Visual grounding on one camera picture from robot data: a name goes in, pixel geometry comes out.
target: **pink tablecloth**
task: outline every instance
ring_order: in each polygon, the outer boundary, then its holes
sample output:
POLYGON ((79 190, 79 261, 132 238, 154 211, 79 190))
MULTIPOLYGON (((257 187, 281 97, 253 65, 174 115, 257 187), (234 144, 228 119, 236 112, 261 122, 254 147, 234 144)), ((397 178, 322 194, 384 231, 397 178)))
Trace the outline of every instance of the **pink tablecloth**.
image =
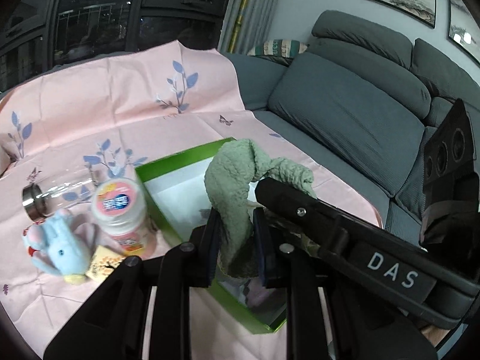
MULTIPOLYGON (((270 156, 304 164, 320 199, 379 224, 361 195, 244 110, 235 69, 215 51, 173 42, 46 75, 7 97, 0 143, 17 162, 0 179, 0 302, 35 352, 42 356, 97 284, 71 286, 32 265, 21 240, 31 224, 22 188, 35 177, 88 163, 100 179, 133 178, 135 166, 230 136, 254 139, 270 156)), ((160 233, 157 241, 154 256, 168 250, 160 233)), ((284 358, 285 328, 252 335, 204 290, 191 291, 191 304, 194 359, 284 358)))

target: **sofa armrest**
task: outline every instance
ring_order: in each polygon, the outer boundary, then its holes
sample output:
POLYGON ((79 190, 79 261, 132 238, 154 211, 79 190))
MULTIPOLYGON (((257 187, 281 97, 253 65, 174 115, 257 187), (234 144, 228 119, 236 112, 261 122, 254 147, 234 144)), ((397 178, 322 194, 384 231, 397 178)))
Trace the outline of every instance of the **sofa armrest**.
POLYGON ((237 71, 238 86, 245 108, 265 110, 268 98, 287 70, 287 67, 255 56, 223 54, 237 71))

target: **striped pillow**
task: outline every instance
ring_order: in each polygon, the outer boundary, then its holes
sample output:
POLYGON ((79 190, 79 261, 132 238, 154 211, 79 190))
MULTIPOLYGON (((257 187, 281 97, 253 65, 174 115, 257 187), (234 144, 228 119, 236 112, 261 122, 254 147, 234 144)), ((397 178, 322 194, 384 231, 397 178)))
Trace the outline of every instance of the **striped pillow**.
POLYGON ((247 55, 268 59, 289 66, 292 60, 307 49, 305 43, 298 40, 275 39, 251 49, 247 55))

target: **plush toy ear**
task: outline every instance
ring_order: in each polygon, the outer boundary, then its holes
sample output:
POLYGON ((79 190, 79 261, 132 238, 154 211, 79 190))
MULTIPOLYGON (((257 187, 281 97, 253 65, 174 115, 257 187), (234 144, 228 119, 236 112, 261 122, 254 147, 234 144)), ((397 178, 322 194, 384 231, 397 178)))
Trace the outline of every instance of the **plush toy ear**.
POLYGON ((44 250, 47 247, 47 241, 45 239, 45 231, 42 225, 32 225, 27 231, 27 240, 33 249, 38 251, 44 250))
POLYGON ((61 208, 57 210, 57 212, 55 212, 55 216, 57 218, 62 218, 67 223, 68 226, 71 225, 74 219, 73 214, 70 212, 70 210, 67 210, 66 208, 61 208))

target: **gray sofa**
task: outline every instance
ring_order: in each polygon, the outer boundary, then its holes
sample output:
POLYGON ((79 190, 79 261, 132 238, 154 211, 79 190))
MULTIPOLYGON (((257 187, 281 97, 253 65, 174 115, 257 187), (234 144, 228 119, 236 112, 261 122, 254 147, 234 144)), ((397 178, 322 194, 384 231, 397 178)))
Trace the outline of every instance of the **gray sofa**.
POLYGON ((480 88, 421 39, 338 11, 289 67, 226 55, 247 109, 351 185, 394 235, 418 245, 423 148, 462 98, 480 126, 480 88))

